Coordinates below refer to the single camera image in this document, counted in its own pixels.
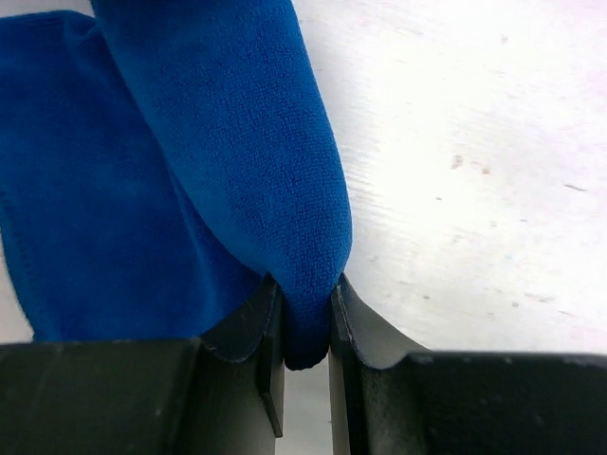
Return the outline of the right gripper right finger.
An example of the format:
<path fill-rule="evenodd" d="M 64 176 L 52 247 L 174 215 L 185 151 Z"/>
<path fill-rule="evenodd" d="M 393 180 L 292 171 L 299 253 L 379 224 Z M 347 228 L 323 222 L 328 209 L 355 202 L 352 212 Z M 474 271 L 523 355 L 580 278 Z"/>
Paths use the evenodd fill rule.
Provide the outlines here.
<path fill-rule="evenodd" d="M 602 454 L 602 355 L 431 351 L 368 306 L 331 294 L 337 454 Z"/>

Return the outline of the blue towel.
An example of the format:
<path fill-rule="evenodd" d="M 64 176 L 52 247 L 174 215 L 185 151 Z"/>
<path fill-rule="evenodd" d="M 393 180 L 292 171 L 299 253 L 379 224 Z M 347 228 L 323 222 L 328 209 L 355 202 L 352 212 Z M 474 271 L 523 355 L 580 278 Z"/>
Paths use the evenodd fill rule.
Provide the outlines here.
<path fill-rule="evenodd" d="M 1 21 L 1 235 L 36 341 L 194 337 L 265 275 L 319 363 L 352 244 L 288 1 L 96 1 Z"/>

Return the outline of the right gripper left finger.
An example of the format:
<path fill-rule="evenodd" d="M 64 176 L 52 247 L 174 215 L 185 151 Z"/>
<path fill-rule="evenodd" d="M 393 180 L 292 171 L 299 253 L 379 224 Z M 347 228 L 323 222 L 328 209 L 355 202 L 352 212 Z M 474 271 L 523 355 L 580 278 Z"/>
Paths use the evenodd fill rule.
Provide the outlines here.
<path fill-rule="evenodd" d="M 283 295 L 265 278 L 200 337 L 5 344 L 5 454 L 271 454 Z"/>

